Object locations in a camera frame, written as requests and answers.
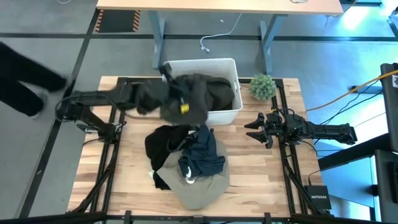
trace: gray floor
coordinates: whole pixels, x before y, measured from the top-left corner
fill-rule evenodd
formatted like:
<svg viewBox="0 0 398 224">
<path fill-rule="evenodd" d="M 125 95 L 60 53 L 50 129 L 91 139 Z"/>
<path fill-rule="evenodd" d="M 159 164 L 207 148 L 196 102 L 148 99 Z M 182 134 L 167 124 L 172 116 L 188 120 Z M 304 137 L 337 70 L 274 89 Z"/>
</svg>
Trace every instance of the gray floor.
<svg viewBox="0 0 398 224">
<path fill-rule="evenodd" d="M 279 35 L 393 37 L 394 34 L 386 22 L 388 12 L 396 7 L 391 2 L 394 0 L 386 2 L 386 6 L 381 8 L 353 7 L 338 18 L 289 16 Z M 59 4 L 56 0 L 42 0 L 35 3 L 29 0 L 2 0 L 0 32 L 85 33 L 95 10 L 95 4 L 95 0 L 72 0 L 68 4 Z M 238 14 L 162 12 L 162 15 L 167 19 L 167 34 L 204 35 L 229 31 Z M 269 18 L 268 15 L 244 14 L 234 34 L 258 35 L 259 21 L 268 21 Z M 136 34 L 151 33 L 146 14 L 143 12 L 140 29 Z M 12 38 L 0 41 L 65 76 L 71 74 L 83 42 L 82 39 Z M 205 44 L 211 49 L 210 54 L 200 50 L 198 40 L 166 40 L 162 59 L 231 57 L 236 61 L 240 77 L 252 77 L 262 72 L 259 41 L 206 40 Z M 151 69 L 152 49 L 153 40 L 150 39 L 91 40 L 75 89 L 94 90 L 103 75 L 157 75 L 158 73 Z M 378 76 L 380 64 L 397 61 L 397 51 L 398 42 L 277 41 L 272 46 L 274 65 L 272 76 L 299 78 L 305 106 L 311 108 L 340 96 L 350 85 L 361 84 Z M 2 208 L 0 219 L 16 217 L 19 213 L 27 186 L 34 175 L 33 172 L 53 123 L 53 106 L 61 97 L 62 93 L 51 96 L 43 115 L 35 121 L 0 104 L 2 111 L 0 122 L 4 124 L 2 125 L 4 134 L 1 136 L 3 150 L 0 156 L 0 207 Z M 353 97 L 348 96 L 324 109 L 311 111 L 308 117 L 314 123 L 320 123 L 334 115 Z M 382 113 L 383 109 L 382 96 L 378 96 L 336 117 L 331 124 L 349 122 L 355 126 Z M 378 119 L 381 119 L 380 122 L 373 126 L 377 126 L 378 133 L 383 133 L 386 128 L 381 124 L 385 118 L 381 116 Z M 357 128 L 360 141 L 376 135 L 361 131 L 365 129 L 365 124 Z M 84 137 L 84 133 L 77 130 L 73 123 L 62 124 L 31 216 L 65 212 Z M 335 142 L 324 142 L 318 149 L 329 149 L 325 143 L 346 147 Z M 324 156 L 327 153 L 320 152 L 320 155 Z M 362 175 L 355 175 L 354 171 L 347 172 L 347 170 L 370 170 L 370 162 L 347 166 L 349 167 L 344 166 L 340 167 L 340 170 L 328 170 L 322 173 L 325 183 L 329 185 L 329 191 L 339 198 L 368 205 L 370 203 L 368 200 L 359 199 L 363 194 L 354 196 L 347 192 L 357 192 L 358 189 L 371 183 L 371 174 L 362 172 Z M 339 188 L 336 175 L 345 179 L 346 190 Z M 358 212 L 347 212 L 352 209 L 345 209 L 348 203 L 339 198 L 334 198 L 333 202 L 336 214 L 342 217 L 358 217 Z"/>
</svg>

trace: laundry basket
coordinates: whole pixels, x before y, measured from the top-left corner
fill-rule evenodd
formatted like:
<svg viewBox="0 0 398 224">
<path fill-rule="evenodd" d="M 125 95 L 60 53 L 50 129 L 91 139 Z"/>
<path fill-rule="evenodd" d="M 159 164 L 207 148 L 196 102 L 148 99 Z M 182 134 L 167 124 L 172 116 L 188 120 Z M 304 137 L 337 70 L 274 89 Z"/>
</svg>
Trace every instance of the laundry basket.
<svg viewBox="0 0 398 224">
<path fill-rule="evenodd" d="M 206 121 L 207 125 L 231 124 L 243 108 L 241 90 L 239 87 L 238 73 L 235 61 L 231 58 L 198 59 L 198 60 L 176 60 L 165 62 L 171 66 L 173 78 L 180 75 L 192 75 L 194 73 L 221 77 L 229 80 L 235 97 L 232 109 L 225 111 L 209 111 Z"/>
</svg>

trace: wooden table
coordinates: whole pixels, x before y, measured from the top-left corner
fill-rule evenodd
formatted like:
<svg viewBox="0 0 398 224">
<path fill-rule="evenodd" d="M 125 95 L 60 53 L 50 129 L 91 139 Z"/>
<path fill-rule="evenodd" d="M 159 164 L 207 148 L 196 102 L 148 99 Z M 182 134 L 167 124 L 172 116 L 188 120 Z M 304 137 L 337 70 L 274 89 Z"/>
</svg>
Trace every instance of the wooden table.
<svg viewBox="0 0 398 224">
<path fill-rule="evenodd" d="M 157 11 L 220 11 L 273 14 L 268 25 L 260 21 L 264 71 L 272 71 L 271 43 L 288 14 L 338 15 L 343 13 L 340 0 L 308 0 L 293 3 L 291 0 L 98 0 L 98 9 L 148 10 L 155 49 L 152 67 L 158 69 L 163 47 L 165 20 Z"/>
<path fill-rule="evenodd" d="M 99 89 L 112 89 L 117 79 L 117 77 L 102 77 Z M 289 108 L 306 118 L 299 81 L 285 78 L 283 82 Z M 273 148 L 266 149 L 263 144 L 246 136 L 245 132 L 252 130 L 243 127 L 254 121 L 258 112 L 267 113 L 271 108 L 271 100 L 265 102 L 255 100 L 248 93 L 248 84 L 242 84 L 241 93 L 243 109 L 233 123 L 212 126 L 216 138 L 226 145 L 231 174 L 230 186 L 219 199 L 204 209 L 189 211 L 180 205 L 173 192 L 156 189 L 154 181 L 149 176 L 152 169 L 150 160 L 146 156 L 144 139 L 155 128 L 166 122 L 126 117 L 127 124 L 122 131 L 108 214 L 124 215 L 125 210 L 131 210 L 134 215 L 151 216 L 263 217 L 264 212 L 269 212 L 272 217 L 290 217 L 278 142 L 275 139 Z M 103 106 L 95 107 L 93 111 L 101 119 L 108 121 L 110 109 L 108 106 Z M 89 134 L 86 141 L 95 138 L 97 138 L 95 134 Z M 87 144 L 83 148 L 69 201 L 69 210 L 77 207 L 94 186 L 102 148 L 103 143 L 100 142 Z M 308 175 L 319 169 L 317 156 L 306 144 L 297 146 L 297 156 L 303 183 L 306 184 Z M 311 180 L 313 184 L 322 184 L 319 172 L 313 174 Z M 295 209 L 296 212 L 300 212 L 298 193 L 294 186 L 292 188 Z M 103 192 L 100 193 L 100 205 L 102 201 Z"/>
</svg>

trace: black pants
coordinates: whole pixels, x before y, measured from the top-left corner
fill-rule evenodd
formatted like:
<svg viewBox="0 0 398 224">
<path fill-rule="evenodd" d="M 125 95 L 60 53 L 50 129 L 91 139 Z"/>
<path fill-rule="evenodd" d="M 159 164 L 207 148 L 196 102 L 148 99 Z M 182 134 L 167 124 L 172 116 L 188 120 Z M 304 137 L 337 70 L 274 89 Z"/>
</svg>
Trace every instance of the black pants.
<svg viewBox="0 0 398 224">
<path fill-rule="evenodd" d="M 43 109 L 43 101 L 19 81 L 40 86 L 49 92 L 61 90 L 67 84 L 66 79 L 0 42 L 0 100 L 27 116 L 33 116 Z"/>
</svg>

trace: green succulent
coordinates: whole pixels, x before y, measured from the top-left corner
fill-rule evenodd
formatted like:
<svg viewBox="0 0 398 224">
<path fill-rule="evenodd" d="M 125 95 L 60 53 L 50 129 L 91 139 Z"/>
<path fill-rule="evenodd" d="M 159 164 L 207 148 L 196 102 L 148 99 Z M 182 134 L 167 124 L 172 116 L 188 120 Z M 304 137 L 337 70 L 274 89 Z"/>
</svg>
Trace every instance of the green succulent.
<svg viewBox="0 0 398 224">
<path fill-rule="evenodd" d="M 275 96 L 276 84 L 270 75 L 256 75 L 250 81 L 250 94 L 257 100 L 268 100 Z"/>
</svg>

